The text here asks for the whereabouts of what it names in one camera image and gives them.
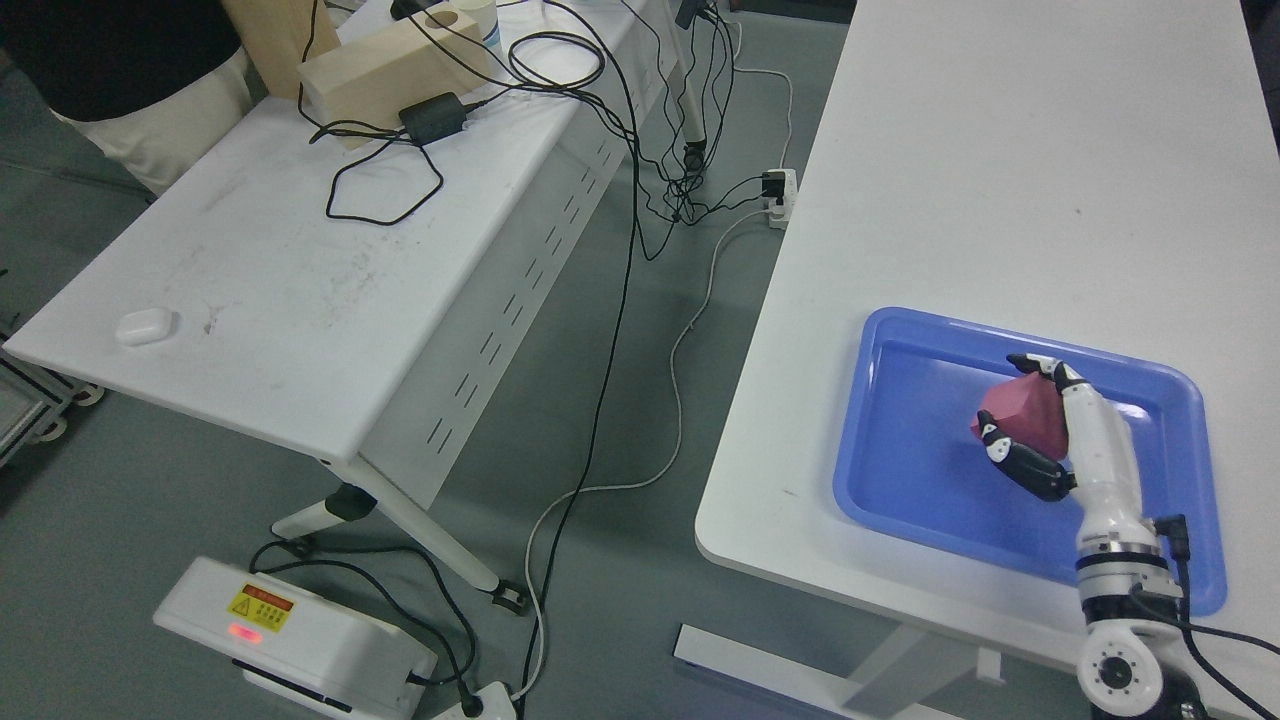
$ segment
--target black shirt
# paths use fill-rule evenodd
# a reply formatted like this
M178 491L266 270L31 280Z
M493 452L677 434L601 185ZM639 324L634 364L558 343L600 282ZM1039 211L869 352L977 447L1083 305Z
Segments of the black shirt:
M218 0L0 0L0 45L54 111L91 122L169 97L239 37Z

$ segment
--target gray floor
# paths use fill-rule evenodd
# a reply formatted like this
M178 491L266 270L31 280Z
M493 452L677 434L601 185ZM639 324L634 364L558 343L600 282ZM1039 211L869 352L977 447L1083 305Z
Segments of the gray floor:
M796 79L790 164L803 168L845 26L733 19L746 26L740 64ZM776 163L785 109L781 81L739 78L708 199ZM659 126L649 123L646 135L660 137ZM0 266L12 270L0 278L0 315L18 313L20 324L146 205L128 176L45 114L20 73L0 86ZM506 577L517 575L532 520L573 486L584 462L621 288L625 176L433 506ZM675 419L666 356L704 292L712 245L745 210L677 231L658 261L637 265L593 482L644 478L668 455ZM780 242L755 223L723 254L713 304L678 361L686 436L672 471L649 489L577 506L557 562L550 657L530 696L530 720L827 717L673 660L677 628L695 624L833 673L891 630L887 620L712 565L694 543L701 487ZM69 419L61 441L29 447L0 470L0 715L310 717L246 685L221 656L155 628L151 612L195 556L247 561L270 539L268 525L333 489L332 477L307 457L122 395ZM333 534L352 543L402 539L378 518ZM366 565L408 607L452 628L410 559ZM298 571L289 579L392 619L347 578ZM480 635L472 676L517 683L530 620L447 579ZM960 684L933 705L972 719L1087 716L1066 675L1006 659L1006 688ZM417 717L451 702L434 691Z

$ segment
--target white pants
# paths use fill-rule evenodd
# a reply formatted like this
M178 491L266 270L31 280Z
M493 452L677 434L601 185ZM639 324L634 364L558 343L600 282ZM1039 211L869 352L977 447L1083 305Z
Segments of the white pants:
M161 195L248 113L246 70L242 47L205 77L128 115L88 123L54 115Z

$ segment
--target red indicator light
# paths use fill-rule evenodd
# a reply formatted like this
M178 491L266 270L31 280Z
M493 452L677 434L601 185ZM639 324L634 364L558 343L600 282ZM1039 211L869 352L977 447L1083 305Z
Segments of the red indicator light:
M250 630L244 625L239 625L237 623L232 623L230 626L227 628L227 632L242 641L248 641L255 644L262 642L262 633Z

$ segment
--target white device box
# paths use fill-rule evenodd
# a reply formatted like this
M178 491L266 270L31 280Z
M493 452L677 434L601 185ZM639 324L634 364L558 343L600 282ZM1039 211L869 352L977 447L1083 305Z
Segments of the white device box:
M197 557L152 616L244 679L329 717L408 720L435 653L404 630L269 575Z

